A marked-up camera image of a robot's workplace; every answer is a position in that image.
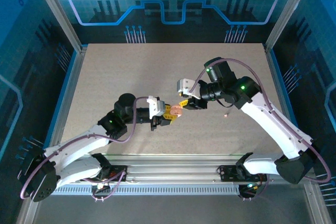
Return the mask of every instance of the orange object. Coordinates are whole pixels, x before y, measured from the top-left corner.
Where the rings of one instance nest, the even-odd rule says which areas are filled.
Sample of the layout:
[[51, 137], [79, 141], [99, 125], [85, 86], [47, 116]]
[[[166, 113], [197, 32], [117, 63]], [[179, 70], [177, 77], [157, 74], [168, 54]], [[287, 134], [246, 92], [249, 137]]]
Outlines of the orange object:
[[170, 115], [177, 115], [177, 117], [180, 117], [182, 115], [182, 107], [179, 104], [171, 106]]

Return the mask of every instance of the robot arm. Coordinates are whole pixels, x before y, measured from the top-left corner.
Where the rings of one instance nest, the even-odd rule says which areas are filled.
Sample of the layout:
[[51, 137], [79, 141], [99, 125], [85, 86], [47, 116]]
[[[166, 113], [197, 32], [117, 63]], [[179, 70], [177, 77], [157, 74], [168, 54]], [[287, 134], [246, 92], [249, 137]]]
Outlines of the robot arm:
[[[160, 98], [149, 96], [146, 100], [149, 108], [136, 108], [133, 113], [135, 96], [123, 94], [114, 104], [114, 110], [86, 132], [44, 150], [30, 150], [18, 174], [24, 185], [22, 198], [28, 194], [33, 201], [40, 201], [62, 185], [87, 178], [106, 181], [125, 171], [126, 166], [111, 166], [102, 154], [80, 158], [111, 142], [126, 142], [134, 133], [134, 120], [135, 123], [150, 123], [154, 131], [158, 125], [169, 125], [177, 118], [177, 115], [170, 115], [171, 106]], [[127, 132], [127, 124], [133, 124], [131, 135], [125, 141], [118, 140]]]
[[204, 65], [211, 83], [200, 80], [195, 84], [195, 81], [189, 79], [177, 82], [177, 91], [180, 95], [191, 96], [184, 108], [206, 109], [208, 101], [224, 99], [242, 110], [276, 141], [283, 152], [267, 155], [247, 153], [237, 162], [237, 169], [240, 169], [242, 176], [276, 174], [292, 184], [297, 184], [317, 159], [307, 147], [307, 143], [318, 151], [321, 150], [321, 143], [312, 140], [272, 103], [266, 101], [260, 86], [253, 79], [250, 77], [237, 79], [226, 61], [212, 64], [220, 60], [221, 58], [215, 58]]
[[[177, 91], [180, 95], [191, 97], [181, 102], [180, 106], [189, 110], [207, 109], [208, 101], [224, 99], [252, 117], [283, 152], [271, 155], [247, 153], [236, 166], [219, 167], [221, 179], [223, 177], [224, 180], [228, 179], [226, 181], [240, 182], [255, 177], [252, 176], [255, 174], [277, 174], [286, 181], [297, 184], [319, 156], [321, 142], [312, 140], [281, 114], [253, 79], [237, 79], [226, 61], [215, 58], [208, 61], [205, 68], [211, 83], [200, 80], [200, 77], [196, 81], [178, 81]], [[111, 142], [126, 142], [133, 135], [136, 123], [150, 123], [151, 131], [154, 131], [158, 125], [169, 125], [181, 115], [181, 107], [177, 110], [175, 108], [173, 112], [176, 106], [171, 107], [158, 97], [146, 98], [149, 108], [136, 108], [138, 99], [141, 98], [123, 94], [114, 104], [114, 110], [88, 131], [45, 150], [32, 149], [18, 174], [18, 179], [24, 185], [21, 197], [27, 197], [25, 194], [28, 193], [33, 201], [40, 201], [59, 186], [80, 179], [94, 178], [98, 182], [117, 180], [116, 175], [123, 174], [121, 172], [127, 167], [111, 166], [101, 154], [81, 160], [79, 158]], [[127, 132], [127, 124], [133, 124], [133, 130], [125, 141], [120, 141], [118, 139]]]

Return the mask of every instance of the white bracket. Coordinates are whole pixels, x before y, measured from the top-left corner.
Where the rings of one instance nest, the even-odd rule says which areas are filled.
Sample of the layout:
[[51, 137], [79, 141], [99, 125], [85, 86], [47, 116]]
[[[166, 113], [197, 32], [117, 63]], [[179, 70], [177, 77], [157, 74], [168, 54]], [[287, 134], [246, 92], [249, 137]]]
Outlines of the white bracket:
[[191, 95], [192, 97], [195, 97], [197, 99], [201, 99], [200, 95], [200, 87], [201, 85], [198, 83], [196, 88], [193, 90], [192, 93], [190, 93], [190, 89], [193, 87], [195, 84], [194, 80], [189, 80], [189, 79], [180, 79], [177, 82], [177, 91], [178, 93], [182, 93], [183, 95]]
[[160, 116], [164, 114], [165, 104], [164, 101], [160, 101], [151, 95], [147, 98], [147, 103], [149, 103], [149, 119], [153, 116]]

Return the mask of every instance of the beige tabletop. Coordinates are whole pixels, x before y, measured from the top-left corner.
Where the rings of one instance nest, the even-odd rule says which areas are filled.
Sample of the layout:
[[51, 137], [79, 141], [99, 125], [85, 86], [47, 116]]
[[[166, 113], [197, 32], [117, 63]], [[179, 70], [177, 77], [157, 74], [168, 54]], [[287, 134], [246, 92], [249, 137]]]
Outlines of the beige tabletop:
[[[86, 131], [113, 109], [123, 93], [159, 96], [168, 104], [182, 99], [178, 79], [195, 80], [203, 64], [215, 57], [235, 58], [261, 78], [270, 100], [279, 99], [262, 44], [89, 44], [73, 96], [62, 142]], [[236, 77], [248, 70], [229, 64]], [[203, 80], [209, 82], [208, 76]], [[183, 111], [172, 125], [137, 125], [133, 139], [112, 143], [95, 152], [107, 154], [245, 154], [278, 152], [280, 148], [249, 116], [209, 102], [207, 110]]]

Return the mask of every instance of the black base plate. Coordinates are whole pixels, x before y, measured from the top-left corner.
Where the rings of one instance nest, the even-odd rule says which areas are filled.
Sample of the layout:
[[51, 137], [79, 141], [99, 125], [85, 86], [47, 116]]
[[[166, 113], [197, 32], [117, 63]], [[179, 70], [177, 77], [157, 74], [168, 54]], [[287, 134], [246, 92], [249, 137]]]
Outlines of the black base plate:
[[242, 177], [237, 172], [237, 167], [235, 165], [221, 165], [217, 169], [217, 172], [221, 176], [222, 182], [259, 182], [260, 177], [263, 182], [267, 180], [266, 174], [254, 174]]

